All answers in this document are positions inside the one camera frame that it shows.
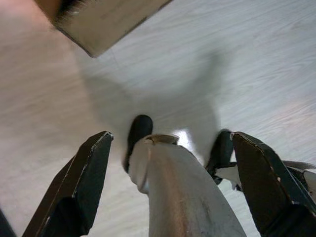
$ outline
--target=metal cylinder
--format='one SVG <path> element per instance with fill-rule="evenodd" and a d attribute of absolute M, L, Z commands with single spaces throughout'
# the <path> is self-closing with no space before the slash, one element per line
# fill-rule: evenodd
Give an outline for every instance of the metal cylinder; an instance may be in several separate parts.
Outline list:
<path fill-rule="evenodd" d="M 149 236 L 246 236 L 211 176 L 176 141 L 148 136 L 130 158 L 131 180 L 149 197 Z"/>

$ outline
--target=cardboard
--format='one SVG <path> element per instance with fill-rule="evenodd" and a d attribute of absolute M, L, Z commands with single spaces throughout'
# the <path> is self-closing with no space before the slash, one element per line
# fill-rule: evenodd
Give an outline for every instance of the cardboard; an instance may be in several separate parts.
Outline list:
<path fill-rule="evenodd" d="M 171 0 L 35 0 L 61 32 L 97 57 Z"/>

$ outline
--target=white floor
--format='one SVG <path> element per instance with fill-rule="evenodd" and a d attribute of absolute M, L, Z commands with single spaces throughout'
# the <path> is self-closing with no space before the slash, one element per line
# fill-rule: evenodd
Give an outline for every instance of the white floor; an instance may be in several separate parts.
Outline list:
<path fill-rule="evenodd" d="M 17 235 L 79 145 L 108 130 L 115 141 L 89 236 L 147 236 L 147 197 L 120 164 L 139 113 L 201 159 L 225 127 L 316 164 L 315 12 L 312 0 L 174 0 L 91 59 L 31 0 L 0 0 L 0 207 Z M 221 189 L 258 236 L 243 195 Z"/>

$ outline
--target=wooden floor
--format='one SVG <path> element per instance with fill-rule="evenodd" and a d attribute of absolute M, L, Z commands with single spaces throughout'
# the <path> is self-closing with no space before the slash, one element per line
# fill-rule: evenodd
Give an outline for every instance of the wooden floor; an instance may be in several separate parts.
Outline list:
<path fill-rule="evenodd" d="M 0 207 L 21 236 L 57 171 L 115 135 L 90 237 L 148 235 L 148 201 L 121 167 L 132 119 L 180 134 L 203 162 L 220 128 L 316 164 L 316 2 L 174 0 L 98 59 L 31 0 L 0 0 Z M 241 193 L 220 186 L 247 236 Z"/>

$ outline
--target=black shoe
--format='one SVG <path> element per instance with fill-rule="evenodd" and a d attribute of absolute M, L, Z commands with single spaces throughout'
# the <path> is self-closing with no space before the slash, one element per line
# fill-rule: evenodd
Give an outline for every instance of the black shoe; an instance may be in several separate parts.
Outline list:
<path fill-rule="evenodd" d="M 130 127 L 130 131 L 127 138 L 127 152 L 125 159 L 123 161 L 123 168 L 128 173 L 129 168 L 129 158 L 133 153 L 133 149 L 135 144 L 141 140 L 142 138 L 150 135 L 153 132 L 153 121 L 147 115 L 139 115 L 137 116 L 132 126 Z"/>
<path fill-rule="evenodd" d="M 205 168 L 217 185 L 219 185 L 223 179 L 215 175 L 216 169 L 231 166 L 230 161 L 234 147 L 230 135 L 231 131 L 228 129 L 223 129 L 219 132 L 212 147 L 210 159 Z"/>

